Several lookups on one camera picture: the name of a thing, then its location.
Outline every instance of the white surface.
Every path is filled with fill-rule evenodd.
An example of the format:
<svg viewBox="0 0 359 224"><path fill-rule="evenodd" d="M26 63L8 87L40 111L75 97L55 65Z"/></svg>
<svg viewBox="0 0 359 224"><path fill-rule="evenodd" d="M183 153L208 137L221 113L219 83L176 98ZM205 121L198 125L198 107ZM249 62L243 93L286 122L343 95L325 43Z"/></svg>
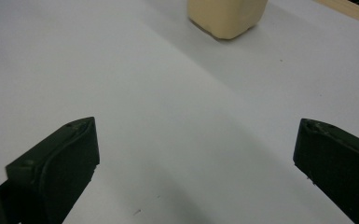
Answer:
<svg viewBox="0 0 359 224"><path fill-rule="evenodd" d="M101 165L66 224L351 223L292 154L301 118L359 136L359 21L276 0L217 42L185 0L0 1L0 184L87 116Z"/></svg>

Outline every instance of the wooden edge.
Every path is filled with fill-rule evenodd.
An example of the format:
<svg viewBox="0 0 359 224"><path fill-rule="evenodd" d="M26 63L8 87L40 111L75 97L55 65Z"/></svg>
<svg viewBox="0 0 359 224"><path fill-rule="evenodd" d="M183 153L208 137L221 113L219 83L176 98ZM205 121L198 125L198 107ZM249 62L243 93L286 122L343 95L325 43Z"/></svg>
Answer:
<svg viewBox="0 0 359 224"><path fill-rule="evenodd" d="M349 17L359 20L359 6L349 0L315 0Z"/></svg>

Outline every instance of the white table surface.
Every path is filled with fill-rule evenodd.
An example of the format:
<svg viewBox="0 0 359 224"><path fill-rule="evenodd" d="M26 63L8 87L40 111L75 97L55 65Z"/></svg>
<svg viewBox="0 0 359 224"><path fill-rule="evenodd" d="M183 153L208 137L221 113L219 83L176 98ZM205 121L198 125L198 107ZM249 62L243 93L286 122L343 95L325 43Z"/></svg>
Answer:
<svg viewBox="0 0 359 224"><path fill-rule="evenodd" d="M0 1L0 184L88 116L101 165L65 224L352 223L292 155L301 118L359 136L359 21L274 0L218 42L185 0Z"/></svg>

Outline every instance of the beige block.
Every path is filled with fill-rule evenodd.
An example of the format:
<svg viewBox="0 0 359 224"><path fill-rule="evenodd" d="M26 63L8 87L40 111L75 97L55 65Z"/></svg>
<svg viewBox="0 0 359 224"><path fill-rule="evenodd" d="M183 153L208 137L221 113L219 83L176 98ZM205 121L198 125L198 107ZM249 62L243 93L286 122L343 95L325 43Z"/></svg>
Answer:
<svg viewBox="0 0 359 224"><path fill-rule="evenodd" d="M260 21L268 0L187 0L187 15L220 39L232 39Z"/></svg>

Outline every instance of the rubber gripper pad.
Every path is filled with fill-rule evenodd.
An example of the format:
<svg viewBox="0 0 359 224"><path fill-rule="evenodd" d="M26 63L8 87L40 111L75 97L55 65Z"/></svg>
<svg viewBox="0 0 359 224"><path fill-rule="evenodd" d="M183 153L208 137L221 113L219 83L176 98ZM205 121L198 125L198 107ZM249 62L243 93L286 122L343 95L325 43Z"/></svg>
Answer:
<svg viewBox="0 0 359 224"><path fill-rule="evenodd" d="M100 162L94 118L79 119L7 166L22 224L61 224Z"/></svg>
<svg viewBox="0 0 359 224"><path fill-rule="evenodd" d="M359 138L317 120L300 122L295 165L359 223Z"/></svg>

